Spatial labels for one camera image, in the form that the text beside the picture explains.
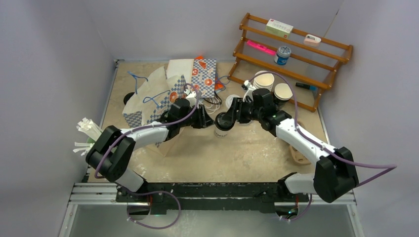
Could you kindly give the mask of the single white paper cup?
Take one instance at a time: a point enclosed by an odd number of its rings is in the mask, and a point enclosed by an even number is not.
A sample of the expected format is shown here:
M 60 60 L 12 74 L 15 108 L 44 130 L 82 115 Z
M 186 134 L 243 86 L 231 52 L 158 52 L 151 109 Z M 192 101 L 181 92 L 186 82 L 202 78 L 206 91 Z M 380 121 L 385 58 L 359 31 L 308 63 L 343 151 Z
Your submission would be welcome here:
M 214 134 L 220 138 L 226 137 L 228 135 L 228 132 L 229 132 L 228 130 L 224 131 L 222 129 L 219 129 L 218 127 L 215 127 L 214 129 Z

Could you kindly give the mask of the checkered paper bag blue handles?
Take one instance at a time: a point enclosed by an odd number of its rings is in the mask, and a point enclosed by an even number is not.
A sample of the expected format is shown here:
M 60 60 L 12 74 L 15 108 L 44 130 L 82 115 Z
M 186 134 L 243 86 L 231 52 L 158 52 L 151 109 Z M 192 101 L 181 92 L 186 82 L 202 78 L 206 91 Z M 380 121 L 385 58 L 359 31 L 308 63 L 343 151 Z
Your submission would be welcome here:
M 168 78 L 163 66 L 154 70 L 136 86 L 125 104 L 122 114 L 129 127 L 147 125 L 159 119 L 176 99 L 182 97 L 186 83 L 184 76 Z

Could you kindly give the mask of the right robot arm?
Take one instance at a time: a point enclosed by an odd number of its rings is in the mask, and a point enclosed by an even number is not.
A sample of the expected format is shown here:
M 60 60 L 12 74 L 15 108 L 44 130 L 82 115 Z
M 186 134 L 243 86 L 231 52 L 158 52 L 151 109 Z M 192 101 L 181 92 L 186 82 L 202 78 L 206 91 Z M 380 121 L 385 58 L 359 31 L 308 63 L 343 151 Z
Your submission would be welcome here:
M 296 194 L 316 194 L 332 203 L 359 184 L 352 153 L 345 147 L 335 148 L 302 128 L 287 112 L 279 109 L 279 99 L 268 89 L 252 92 L 252 101 L 234 98 L 228 111 L 216 116 L 218 130 L 229 131 L 236 123 L 256 120 L 261 127 L 285 141 L 315 166 L 314 173 L 293 172 L 279 180 L 277 194 L 289 201 Z

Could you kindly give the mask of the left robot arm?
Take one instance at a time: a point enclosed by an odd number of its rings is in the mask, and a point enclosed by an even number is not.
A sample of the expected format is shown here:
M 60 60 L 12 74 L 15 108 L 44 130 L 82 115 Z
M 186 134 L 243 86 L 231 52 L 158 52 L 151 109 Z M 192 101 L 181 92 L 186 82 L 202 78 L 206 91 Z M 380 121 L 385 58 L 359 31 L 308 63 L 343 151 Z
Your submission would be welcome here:
M 204 106 L 191 106 L 187 99 L 177 99 L 156 121 L 132 129 L 105 128 L 85 156 L 86 163 L 109 182 L 128 189 L 135 202 L 147 197 L 147 181 L 128 167 L 134 150 L 171 140 L 184 127 L 207 128 L 214 120 Z

